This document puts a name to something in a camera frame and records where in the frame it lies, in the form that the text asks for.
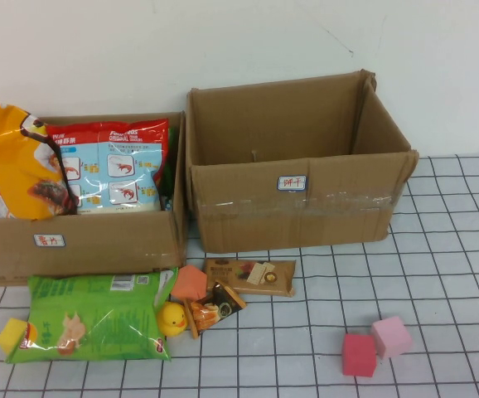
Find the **white tiled floor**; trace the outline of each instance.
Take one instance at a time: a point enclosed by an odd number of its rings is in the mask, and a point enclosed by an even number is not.
[[[0,397],[479,397],[479,155],[422,159],[404,194],[383,242],[231,254],[296,259],[296,296],[246,296],[201,339],[171,339],[172,362],[12,366],[0,352]],[[0,329],[28,305],[26,289],[0,289]],[[412,351],[372,379],[343,376],[344,333],[394,315]]]

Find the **yellow snack bag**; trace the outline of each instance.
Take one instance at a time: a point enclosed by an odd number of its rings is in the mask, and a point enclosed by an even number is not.
[[[75,209],[51,145],[39,119],[0,104],[0,218],[36,220]]]

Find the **rubber duck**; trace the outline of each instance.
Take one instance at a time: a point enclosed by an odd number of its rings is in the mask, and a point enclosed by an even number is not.
[[[157,324],[160,332],[166,337],[181,334],[187,325],[184,307],[166,301],[157,314]]]

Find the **toy block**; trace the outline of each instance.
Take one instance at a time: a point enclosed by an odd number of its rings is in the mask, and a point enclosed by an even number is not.
[[[193,265],[180,268],[172,296],[181,301],[202,299],[206,296],[206,274]]]
[[[381,359],[403,354],[413,346],[413,339],[399,317],[372,323],[372,336]]]
[[[346,334],[342,343],[342,374],[372,377],[376,366],[372,336]]]
[[[27,329],[27,322],[9,318],[4,329],[0,332],[0,349],[9,355],[15,349]]]

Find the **cardboard box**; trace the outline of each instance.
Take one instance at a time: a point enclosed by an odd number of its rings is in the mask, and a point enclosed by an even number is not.
[[[186,182],[206,251],[382,240],[419,159],[366,70],[194,89]]]
[[[71,124],[161,118],[169,118],[171,125],[179,129],[173,211],[58,216],[43,221],[0,219],[0,286],[25,284],[33,274],[145,273],[184,265],[187,238],[184,114],[42,119],[50,124]],[[36,235],[54,237],[54,245],[37,245]]]

